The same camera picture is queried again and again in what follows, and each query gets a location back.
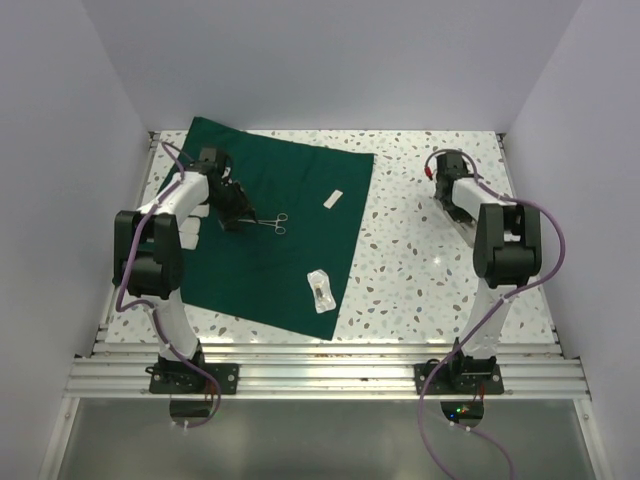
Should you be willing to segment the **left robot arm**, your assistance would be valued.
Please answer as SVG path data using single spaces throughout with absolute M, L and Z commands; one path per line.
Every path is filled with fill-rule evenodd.
M 181 298 L 180 227 L 200 206 L 217 215 L 224 232 L 239 230 L 243 220 L 255 223 L 257 217 L 243 187 L 231 177 L 229 154 L 208 147 L 194 160 L 172 143 L 163 142 L 161 148 L 177 167 L 171 182 L 152 200 L 119 212 L 114 220 L 115 309 L 146 311 L 159 341 L 160 367 L 174 367 L 175 384 L 193 393 L 207 383 L 208 369 Z

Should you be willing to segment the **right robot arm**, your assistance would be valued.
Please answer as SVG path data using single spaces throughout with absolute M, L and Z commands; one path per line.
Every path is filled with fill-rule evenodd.
M 528 285 L 542 263 L 540 213 L 492 193 L 468 156 L 445 149 L 435 155 L 435 200 L 471 241 L 478 287 L 455 352 L 446 362 L 451 389 L 468 392 L 497 363 L 497 347 L 510 309 L 506 295 Z

